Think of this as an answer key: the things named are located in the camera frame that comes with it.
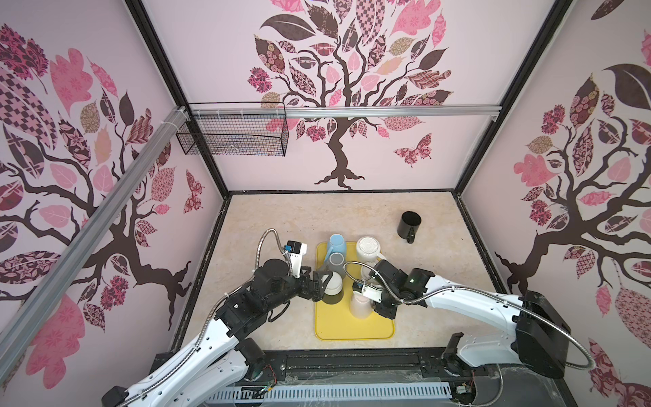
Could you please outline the pale pink mug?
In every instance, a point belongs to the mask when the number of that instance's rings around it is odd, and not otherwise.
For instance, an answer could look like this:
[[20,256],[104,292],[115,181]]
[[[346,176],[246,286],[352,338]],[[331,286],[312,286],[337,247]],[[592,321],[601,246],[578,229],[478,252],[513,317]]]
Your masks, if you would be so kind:
[[373,312],[372,301],[361,293],[352,292],[349,302],[349,311],[354,318],[365,320]]

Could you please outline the black mug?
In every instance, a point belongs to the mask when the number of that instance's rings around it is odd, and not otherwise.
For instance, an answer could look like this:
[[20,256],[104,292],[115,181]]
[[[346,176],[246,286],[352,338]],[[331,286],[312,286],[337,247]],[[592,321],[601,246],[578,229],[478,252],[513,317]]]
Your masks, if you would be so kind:
[[415,242],[415,235],[422,223],[420,215],[413,211],[405,211],[400,217],[397,228],[398,236],[408,244]]

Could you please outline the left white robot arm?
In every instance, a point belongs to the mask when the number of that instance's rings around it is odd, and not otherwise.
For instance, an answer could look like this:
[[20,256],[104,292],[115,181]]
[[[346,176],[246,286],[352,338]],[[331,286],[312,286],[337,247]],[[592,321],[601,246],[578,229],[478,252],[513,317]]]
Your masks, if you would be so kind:
[[277,307],[293,298],[319,302],[332,275],[305,267],[293,276],[288,263],[270,259],[252,279],[215,305],[202,330],[157,370],[129,388],[115,386],[104,406],[198,406],[256,370],[264,353],[249,336],[276,320]]

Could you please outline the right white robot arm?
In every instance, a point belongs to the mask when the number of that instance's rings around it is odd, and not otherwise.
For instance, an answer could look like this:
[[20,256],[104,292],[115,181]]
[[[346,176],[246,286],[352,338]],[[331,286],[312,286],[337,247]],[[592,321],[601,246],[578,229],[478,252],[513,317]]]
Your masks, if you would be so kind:
[[452,311],[495,328],[484,336],[451,336],[440,357],[450,375],[467,376],[487,365],[525,366],[552,379],[566,373],[571,329],[540,293],[490,293],[420,268],[405,273],[386,260],[363,266],[361,277],[359,293],[387,319],[393,320],[401,305],[417,305]]

